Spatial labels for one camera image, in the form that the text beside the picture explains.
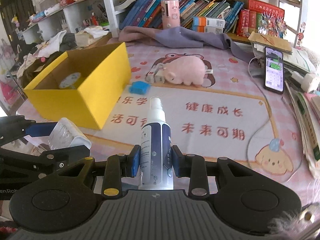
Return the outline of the orange blue white box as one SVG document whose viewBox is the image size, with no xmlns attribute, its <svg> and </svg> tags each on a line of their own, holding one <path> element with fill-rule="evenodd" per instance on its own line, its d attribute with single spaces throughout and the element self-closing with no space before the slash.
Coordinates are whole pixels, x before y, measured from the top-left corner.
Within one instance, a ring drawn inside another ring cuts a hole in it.
<svg viewBox="0 0 320 240">
<path fill-rule="evenodd" d="M 200 33 L 223 33 L 225 20 L 221 18 L 193 17 L 192 30 Z"/>
</svg>

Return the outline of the cream eraser block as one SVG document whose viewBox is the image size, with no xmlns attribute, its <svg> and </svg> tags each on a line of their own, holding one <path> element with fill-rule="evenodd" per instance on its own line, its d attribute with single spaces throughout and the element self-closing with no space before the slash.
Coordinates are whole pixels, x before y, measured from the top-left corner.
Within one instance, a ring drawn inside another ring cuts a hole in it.
<svg viewBox="0 0 320 240">
<path fill-rule="evenodd" d="M 48 144 L 51 150 L 75 146 L 92 147 L 90 140 L 69 119 L 61 118 L 49 135 Z"/>
</svg>

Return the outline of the pink cylinder device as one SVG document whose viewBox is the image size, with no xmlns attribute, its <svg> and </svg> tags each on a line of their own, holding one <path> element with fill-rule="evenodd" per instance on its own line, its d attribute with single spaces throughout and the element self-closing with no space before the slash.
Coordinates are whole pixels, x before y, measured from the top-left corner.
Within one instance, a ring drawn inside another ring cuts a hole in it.
<svg viewBox="0 0 320 240">
<path fill-rule="evenodd" d="M 179 0 L 162 0 L 162 28 L 169 29 L 180 26 Z"/>
</svg>

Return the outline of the purple pink cloth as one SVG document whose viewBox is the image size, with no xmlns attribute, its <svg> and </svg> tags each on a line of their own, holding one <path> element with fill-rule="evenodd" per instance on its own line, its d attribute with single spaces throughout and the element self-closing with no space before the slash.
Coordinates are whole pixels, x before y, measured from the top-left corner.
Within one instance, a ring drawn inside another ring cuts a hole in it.
<svg viewBox="0 0 320 240">
<path fill-rule="evenodd" d="M 253 52 L 243 50 L 227 34 L 200 33 L 184 27 L 159 30 L 127 26 L 119 33 L 118 37 L 112 37 L 108 40 L 109 44 L 119 42 L 140 42 L 148 46 L 168 48 L 212 46 L 221 50 L 229 49 L 234 57 L 247 63 L 254 57 Z"/>
</svg>

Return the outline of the pink cartoon desk mat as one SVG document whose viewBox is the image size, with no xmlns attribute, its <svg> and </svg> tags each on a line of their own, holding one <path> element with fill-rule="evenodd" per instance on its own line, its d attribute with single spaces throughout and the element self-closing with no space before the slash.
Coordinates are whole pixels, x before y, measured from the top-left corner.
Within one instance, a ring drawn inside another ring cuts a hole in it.
<svg viewBox="0 0 320 240">
<path fill-rule="evenodd" d="M 215 83 L 203 87 L 155 83 L 145 95 L 125 91 L 103 129 L 84 129 L 97 154 L 111 155 L 139 142 L 151 97 L 158 96 L 183 153 L 207 159 L 226 156 L 279 182 L 309 179 L 299 127 L 287 94 L 266 91 L 253 77 L 254 63 L 214 48 L 168 49 L 135 45 L 127 49 L 132 80 L 142 80 L 154 64 L 194 54 L 210 64 Z"/>
</svg>

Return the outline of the red dictionary book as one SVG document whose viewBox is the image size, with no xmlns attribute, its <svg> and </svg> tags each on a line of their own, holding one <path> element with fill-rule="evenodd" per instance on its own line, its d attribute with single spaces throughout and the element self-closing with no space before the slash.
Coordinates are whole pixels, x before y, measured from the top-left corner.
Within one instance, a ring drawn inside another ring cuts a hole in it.
<svg viewBox="0 0 320 240">
<path fill-rule="evenodd" d="M 244 0 L 244 8 L 260 13 L 274 14 L 280 17 L 285 16 L 284 9 L 260 0 Z"/>
</svg>

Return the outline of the pile of papers and books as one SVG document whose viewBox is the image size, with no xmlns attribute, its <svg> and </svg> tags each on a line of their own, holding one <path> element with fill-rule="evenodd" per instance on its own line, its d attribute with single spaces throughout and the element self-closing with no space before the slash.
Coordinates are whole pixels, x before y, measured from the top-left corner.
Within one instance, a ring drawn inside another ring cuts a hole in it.
<svg viewBox="0 0 320 240">
<path fill-rule="evenodd" d="M 255 55 L 265 59 L 265 46 L 253 44 Z M 312 176 L 319 178 L 319 75 L 301 50 L 292 54 L 282 52 L 284 61 L 284 89 L 293 104 L 302 133 L 303 154 Z"/>
</svg>

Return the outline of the white spray bottle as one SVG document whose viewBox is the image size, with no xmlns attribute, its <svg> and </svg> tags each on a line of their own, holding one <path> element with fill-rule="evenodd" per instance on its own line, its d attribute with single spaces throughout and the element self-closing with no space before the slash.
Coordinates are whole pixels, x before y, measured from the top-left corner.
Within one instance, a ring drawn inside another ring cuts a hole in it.
<svg viewBox="0 0 320 240">
<path fill-rule="evenodd" d="M 140 144 L 140 190 L 172 190 L 174 176 L 171 128 L 159 97 L 150 99 L 147 123 L 142 127 Z"/>
</svg>

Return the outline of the blue tissue pack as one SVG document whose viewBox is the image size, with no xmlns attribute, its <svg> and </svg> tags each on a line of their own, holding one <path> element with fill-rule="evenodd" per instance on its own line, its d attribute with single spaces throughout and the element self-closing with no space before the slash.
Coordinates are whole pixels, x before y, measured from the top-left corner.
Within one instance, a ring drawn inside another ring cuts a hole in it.
<svg viewBox="0 0 320 240">
<path fill-rule="evenodd" d="M 145 95 L 150 89 L 150 85 L 143 81 L 135 81 L 129 87 L 129 92 L 132 94 Z"/>
</svg>

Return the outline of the white staples box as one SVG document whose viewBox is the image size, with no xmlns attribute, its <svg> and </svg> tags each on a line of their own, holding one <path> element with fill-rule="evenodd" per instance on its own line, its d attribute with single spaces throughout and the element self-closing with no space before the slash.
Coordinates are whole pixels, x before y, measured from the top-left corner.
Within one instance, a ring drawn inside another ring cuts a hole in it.
<svg viewBox="0 0 320 240">
<path fill-rule="evenodd" d="M 159 70 L 158 66 L 153 66 L 146 74 L 145 81 L 149 84 L 155 83 L 155 76 Z"/>
</svg>

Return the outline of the pile of clothes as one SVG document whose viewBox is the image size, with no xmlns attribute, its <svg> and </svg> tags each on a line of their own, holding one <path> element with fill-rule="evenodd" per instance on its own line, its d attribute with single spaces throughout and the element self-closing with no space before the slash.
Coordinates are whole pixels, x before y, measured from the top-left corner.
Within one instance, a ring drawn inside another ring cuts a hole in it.
<svg viewBox="0 0 320 240">
<path fill-rule="evenodd" d="M 25 88 L 42 70 L 65 51 L 76 48 L 75 34 L 58 32 L 47 42 L 28 44 L 19 54 L 16 72 L 18 83 Z"/>
</svg>

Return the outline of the yellow tape roll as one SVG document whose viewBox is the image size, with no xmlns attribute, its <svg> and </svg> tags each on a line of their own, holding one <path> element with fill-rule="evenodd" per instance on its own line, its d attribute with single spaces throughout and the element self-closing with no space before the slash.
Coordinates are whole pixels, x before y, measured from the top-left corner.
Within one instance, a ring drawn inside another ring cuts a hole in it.
<svg viewBox="0 0 320 240">
<path fill-rule="evenodd" d="M 59 84 L 60 89 L 77 89 L 83 81 L 80 72 L 76 72 L 65 77 Z"/>
</svg>

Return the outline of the yellow cardboard box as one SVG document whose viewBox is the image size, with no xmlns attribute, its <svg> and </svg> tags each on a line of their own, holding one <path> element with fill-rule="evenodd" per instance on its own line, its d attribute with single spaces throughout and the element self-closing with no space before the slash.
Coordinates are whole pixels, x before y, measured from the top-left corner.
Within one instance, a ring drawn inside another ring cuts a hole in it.
<svg viewBox="0 0 320 240">
<path fill-rule="evenodd" d="M 60 89 L 60 82 L 80 72 L 77 89 Z M 124 43 L 64 52 L 25 88 L 40 115 L 58 121 L 67 118 L 79 127 L 102 129 L 131 79 Z"/>
</svg>

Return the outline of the pink plush pig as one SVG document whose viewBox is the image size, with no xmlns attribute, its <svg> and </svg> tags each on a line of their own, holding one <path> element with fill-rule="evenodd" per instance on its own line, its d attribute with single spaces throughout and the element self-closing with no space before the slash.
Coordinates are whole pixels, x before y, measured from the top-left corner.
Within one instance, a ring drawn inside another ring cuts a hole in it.
<svg viewBox="0 0 320 240">
<path fill-rule="evenodd" d="M 172 84 L 203 85 L 206 67 L 196 56 L 183 56 L 163 65 L 164 78 Z"/>
</svg>

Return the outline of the tissue box with tissues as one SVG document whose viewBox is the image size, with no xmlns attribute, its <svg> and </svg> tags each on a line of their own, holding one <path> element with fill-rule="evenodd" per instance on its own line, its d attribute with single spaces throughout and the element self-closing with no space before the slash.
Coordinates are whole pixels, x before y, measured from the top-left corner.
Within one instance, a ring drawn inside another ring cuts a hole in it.
<svg viewBox="0 0 320 240">
<path fill-rule="evenodd" d="M 78 47 L 87 47 L 100 40 L 109 33 L 102 26 L 91 26 L 75 34 L 75 42 Z"/>
</svg>

